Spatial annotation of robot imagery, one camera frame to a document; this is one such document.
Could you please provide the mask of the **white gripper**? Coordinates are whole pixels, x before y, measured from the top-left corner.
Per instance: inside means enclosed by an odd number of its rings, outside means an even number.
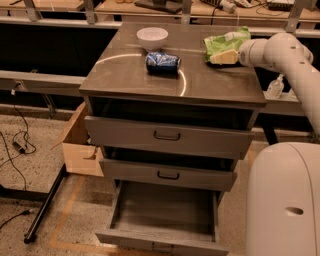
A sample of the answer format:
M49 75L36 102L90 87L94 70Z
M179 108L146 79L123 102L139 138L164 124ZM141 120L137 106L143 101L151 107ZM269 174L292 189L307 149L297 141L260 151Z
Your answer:
M264 49L266 39L252 39L244 42L238 52L234 49L216 53L210 57L211 64L235 64L238 61L243 66L262 67L265 64Z

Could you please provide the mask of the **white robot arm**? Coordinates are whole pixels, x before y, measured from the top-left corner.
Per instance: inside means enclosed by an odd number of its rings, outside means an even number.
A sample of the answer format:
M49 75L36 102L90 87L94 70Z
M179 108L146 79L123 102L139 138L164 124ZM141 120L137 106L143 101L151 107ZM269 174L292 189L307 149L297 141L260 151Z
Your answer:
M241 44L238 61L284 75L313 130L320 132L320 72L292 34ZM246 193L244 253L233 256L319 256L320 145L276 143L252 162Z

